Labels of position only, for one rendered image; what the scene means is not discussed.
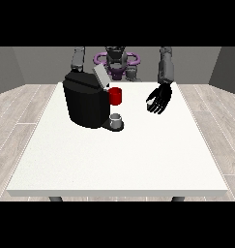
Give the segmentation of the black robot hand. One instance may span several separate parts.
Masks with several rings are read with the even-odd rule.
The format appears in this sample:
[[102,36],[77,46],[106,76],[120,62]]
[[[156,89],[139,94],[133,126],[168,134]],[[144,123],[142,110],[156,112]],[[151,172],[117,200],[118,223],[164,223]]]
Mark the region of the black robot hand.
[[148,96],[148,100],[153,100],[153,104],[147,109],[152,113],[161,114],[171,100],[172,89],[169,83],[163,83]]

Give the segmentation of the red pod holder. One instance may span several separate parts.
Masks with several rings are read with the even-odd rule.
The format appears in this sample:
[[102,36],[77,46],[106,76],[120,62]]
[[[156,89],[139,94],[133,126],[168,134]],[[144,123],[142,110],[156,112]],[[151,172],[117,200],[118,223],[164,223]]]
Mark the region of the red pod holder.
[[122,89],[119,87],[111,87],[108,89],[109,103],[118,106],[122,103]]

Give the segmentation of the pale grey machine lid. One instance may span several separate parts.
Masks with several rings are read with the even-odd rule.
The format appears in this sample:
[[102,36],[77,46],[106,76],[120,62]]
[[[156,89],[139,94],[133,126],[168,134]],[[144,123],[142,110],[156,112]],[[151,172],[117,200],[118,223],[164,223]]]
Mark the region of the pale grey machine lid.
[[99,84],[102,88],[106,88],[110,83],[110,77],[108,76],[103,64],[99,64],[93,68],[93,73],[97,77]]

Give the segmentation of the black coffee machine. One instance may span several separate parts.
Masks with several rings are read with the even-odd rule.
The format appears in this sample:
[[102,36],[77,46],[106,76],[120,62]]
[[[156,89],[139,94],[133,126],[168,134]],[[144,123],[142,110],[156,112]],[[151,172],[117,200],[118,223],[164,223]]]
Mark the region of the black coffee machine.
[[72,122],[84,128],[106,128],[112,132],[124,129],[124,122],[118,129],[110,127],[110,106],[108,89],[101,88],[97,77],[89,73],[69,72],[63,81],[63,88]]

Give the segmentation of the small grey cup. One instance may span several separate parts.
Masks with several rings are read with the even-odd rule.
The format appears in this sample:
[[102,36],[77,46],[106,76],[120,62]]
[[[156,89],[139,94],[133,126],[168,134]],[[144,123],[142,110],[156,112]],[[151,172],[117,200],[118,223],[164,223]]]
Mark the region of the small grey cup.
[[113,129],[118,129],[122,125],[122,117],[119,113],[112,113],[109,116],[110,127]]

